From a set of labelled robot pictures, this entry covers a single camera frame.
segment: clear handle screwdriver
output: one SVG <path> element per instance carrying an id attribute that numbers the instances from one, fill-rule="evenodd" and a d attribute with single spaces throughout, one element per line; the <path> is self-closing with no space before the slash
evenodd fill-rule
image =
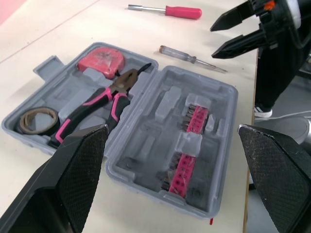
<path id="1" fill-rule="evenodd" d="M 203 65 L 205 65 L 207 67 L 211 67 L 213 69 L 217 69 L 217 70 L 220 70 L 222 72 L 227 72 L 225 69 L 221 69 L 221 68 L 219 68 L 217 66 L 214 66 L 214 65 L 212 65 L 210 63 L 198 60 L 198 59 L 196 59 L 195 56 L 192 57 L 192 56 L 190 56 L 189 54 L 187 54 L 185 52 L 178 51 L 178 50 L 166 47 L 164 45 L 160 46 L 159 51 L 160 51 L 160 53 L 168 55 L 170 57 L 175 57 L 175 58 L 178 58 L 178 59 L 183 60 L 183 61 L 191 62 L 193 64 L 194 63 L 203 64 Z"/>

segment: tool kit case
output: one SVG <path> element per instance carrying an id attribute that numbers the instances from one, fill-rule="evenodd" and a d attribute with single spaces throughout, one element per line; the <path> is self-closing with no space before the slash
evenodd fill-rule
<path id="1" fill-rule="evenodd" d="M 110 178 L 135 192 L 199 218 L 213 218 L 220 209 L 233 133 L 237 90 L 225 83 L 178 68 L 158 70 L 155 60 L 105 43 L 94 43 L 68 65 L 56 56 L 34 69 L 45 84 L 10 113 L 2 128 L 24 144 L 53 155 L 51 136 L 16 129 L 29 109 L 47 107 L 66 118 L 96 90 L 113 80 L 78 62 L 97 48 L 122 53 L 119 73 L 151 63 L 128 91 L 130 104 L 105 145 L 105 170 Z M 105 124 L 109 103 L 86 116 L 76 130 Z M 36 115 L 35 128 L 50 119 Z"/>

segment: red handle screwdriver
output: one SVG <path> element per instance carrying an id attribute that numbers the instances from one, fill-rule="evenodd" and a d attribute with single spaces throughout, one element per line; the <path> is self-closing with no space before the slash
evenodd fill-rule
<path id="1" fill-rule="evenodd" d="M 190 19 L 198 19 L 202 15 L 202 11 L 199 8 L 189 8 L 189 7 L 170 7 L 166 6 L 165 9 L 162 8 L 154 8 L 154 7 L 144 7 L 138 5 L 128 5 L 128 9 L 137 10 L 137 11 L 154 11 L 165 13 L 166 16 L 174 16 L 178 18 L 190 18 Z"/>

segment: gray plastic case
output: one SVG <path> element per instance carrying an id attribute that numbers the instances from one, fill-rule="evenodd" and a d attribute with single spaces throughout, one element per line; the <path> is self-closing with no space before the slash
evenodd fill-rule
<path id="1" fill-rule="evenodd" d="M 237 90 L 230 85 L 178 67 L 158 71 L 158 63 L 150 58 L 99 42 L 66 66 L 52 56 L 36 67 L 34 72 L 45 84 L 3 120 L 3 130 L 28 146 L 53 155 L 55 149 L 48 146 L 49 136 L 19 134 L 14 131 L 16 122 L 27 109 L 46 106 L 58 111 L 63 123 L 97 88 L 110 86 L 112 80 L 103 74 L 89 68 L 84 72 L 76 68 L 78 61 L 97 47 L 121 51 L 125 57 L 122 72 L 152 63 L 129 91 L 131 104 L 124 109 L 117 127 L 109 135 L 104 152 L 108 158 L 105 163 L 108 176 L 184 213 L 199 218 L 216 216 L 238 99 Z M 190 104 L 209 110 L 202 135 L 182 130 Z M 92 113 L 77 130 L 104 124 L 110 109 L 111 104 Z M 176 153 L 197 157 L 185 198 L 162 190 L 162 181 L 157 177 L 159 172 L 167 171 Z M 194 189 L 199 190 L 199 194 L 191 192 Z"/>

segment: black pants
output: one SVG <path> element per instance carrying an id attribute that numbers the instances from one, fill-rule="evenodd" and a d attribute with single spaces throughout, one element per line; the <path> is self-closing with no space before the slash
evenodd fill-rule
<path id="1" fill-rule="evenodd" d="M 306 36 L 309 24 L 300 30 L 302 36 Z M 264 49 L 258 59 L 255 104 L 272 108 L 307 59 L 310 49 L 310 42 L 303 49 L 297 49 L 289 34 L 279 37 L 277 48 Z"/>

